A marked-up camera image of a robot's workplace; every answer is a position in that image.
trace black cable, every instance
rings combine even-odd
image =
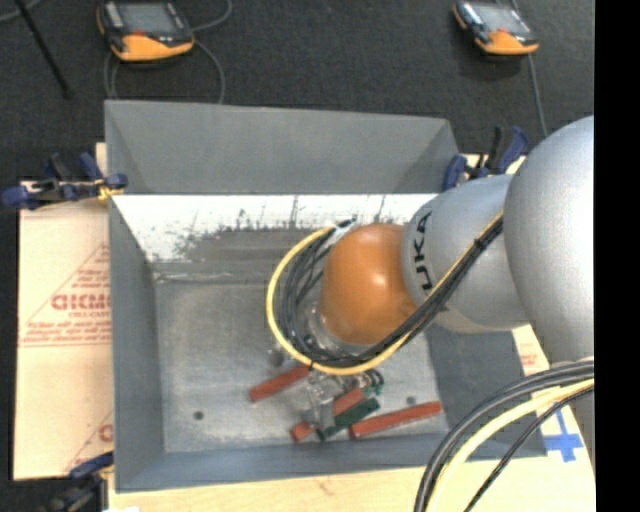
[[[476,505],[476,503],[478,503],[480,498],[482,498],[482,496],[487,492],[487,490],[491,487],[491,485],[493,485],[496,479],[500,476],[500,473],[502,473],[502,471],[507,467],[511,459],[513,459],[513,456],[515,455],[515,453],[520,449],[520,447],[525,442],[527,442],[527,440],[533,435],[533,433],[536,430],[538,430],[540,426],[547,419],[549,419],[553,414],[555,414],[558,410],[562,409],[565,405],[569,404],[570,402],[574,400],[578,400],[590,393],[593,393],[593,390],[594,390],[594,386],[590,386],[587,389],[579,391],[571,396],[568,396],[567,398],[564,398],[563,400],[560,400],[559,402],[549,407],[538,418],[532,421],[529,427],[527,427],[527,429],[522,434],[520,434],[518,439],[515,440],[515,442],[511,445],[509,450],[507,450],[507,452],[503,455],[503,457],[500,459],[496,467],[493,469],[493,471],[491,471],[489,476],[482,483],[478,491],[476,491],[473,498],[471,498],[471,501],[464,509],[464,512],[470,512],[473,509],[473,507]]]
[[[564,386],[582,382],[594,376],[594,362],[573,363],[525,377],[506,386],[485,400],[458,423],[433,453],[420,481],[414,511],[423,512],[433,492],[433,487],[449,455],[466,432],[487,415],[504,409],[504,405],[536,391],[552,386]]]
[[[29,10],[33,9],[34,7],[38,6],[38,4],[42,3],[42,0],[33,0],[31,2],[29,2],[25,7]],[[16,9],[14,11],[10,11],[6,14],[2,14],[0,15],[0,23],[5,23],[7,21],[11,21],[11,20],[15,20],[16,18],[18,18],[21,15],[21,12],[19,9]]]
[[[194,44],[205,53],[205,55],[209,58],[209,60],[213,62],[213,65],[215,66],[218,72],[218,77],[220,81],[220,93],[218,95],[218,99],[216,103],[222,104],[224,102],[224,97],[226,95],[226,90],[227,90],[227,82],[224,75],[224,69],[222,68],[222,64],[220,64],[220,61],[211,52],[211,50],[209,50],[209,48],[207,48],[202,43],[200,43],[200,41],[196,40],[194,41]],[[120,60],[116,59],[116,62],[112,66],[111,65],[112,59],[113,59],[113,53],[108,52],[107,55],[105,56],[103,69],[102,69],[104,92],[108,99],[118,99],[118,92],[116,90],[116,76],[118,73],[118,69],[120,67]]]
[[[225,10],[222,16],[208,23],[203,23],[202,25],[191,27],[191,31],[201,32],[202,30],[207,30],[213,27],[217,27],[218,25],[221,25],[222,23],[227,21],[229,19],[229,16],[231,16],[231,13],[233,12],[233,4],[231,3],[231,0],[226,0],[226,2],[227,2],[227,9]]]
[[[369,349],[365,350],[361,354],[353,355],[347,352],[333,353],[333,357],[330,356],[327,350],[318,350],[317,346],[312,346],[306,343],[303,336],[300,336],[299,332],[295,332],[294,336],[290,336],[290,341],[300,353],[307,356],[309,359],[327,364],[335,368],[349,368],[357,366],[359,364],[366,363],[371,359],[377,357],[381,352],[388,347],[396,343],[400,338],[406,336],[402,346],[409,343],[424,327],[431,323],[436,315],[440,312],[445,303],[449,300],[457,286],[460,284],[463,277],[470,270],[473,263],[477,260],[480,254],[486,249],[486,247],[502,233],[502,215],[498,215],[496,219],[488,226],[482,235],[475,240],[475,244],[468,252],[461,258],[456,266],[451,269],[446,278],[440,283],[440,285],[434,290],[427,299],[416,309],[416,311],[409,316],[400,326],[398,326],[392,333],[386,336],[382,341],[376,343]],[[326,241],[328,236],[321,237],[321,240]],[[310,252],[317,251],[317,245],[311,245],[306,248],[294,262],[292,263],[292,269],[290,272],[294,276],[297,276],[298,269],[303,267],[305,262],[308,261]],[[285,330],[288,334],[291,333],[290,325],[287,326],[288,315],[295,315],[295,306],[290,304],[292,289],[285,286],[284,289],[284,307],[286,312],[280,316],[281,320],[285,322]]]
[[[516,0],[510,0],[513,10],[520,15],[520,7]],[[501,4],[500,0],[495,0],[497,4]],[[529,77],[531,79],[531,87],[533,89],[533,100],[536,107],[536,115],[538,116],[538,122],[540,123],[540,129],[542,130],[543,137],[547,137],[549,132],[547,131],[547,123],[544,117],[544,110],[542,109],[542,101],[540,100],[540,88],[538,86],[538,77],[536,73],[536,65],[533,61],[533,55],[527,54],[527,65],[529,67]]]

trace black device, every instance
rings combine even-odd
[[[491,56],[519,57],[535,52],[539,42],[515,9],[503,4],[458,0],[453,14],[473,40]]]
[[[171,2],[109,1],[98,7],[98,28],[125,62],[152,62],[188,52],[195,44],[184,14]]]

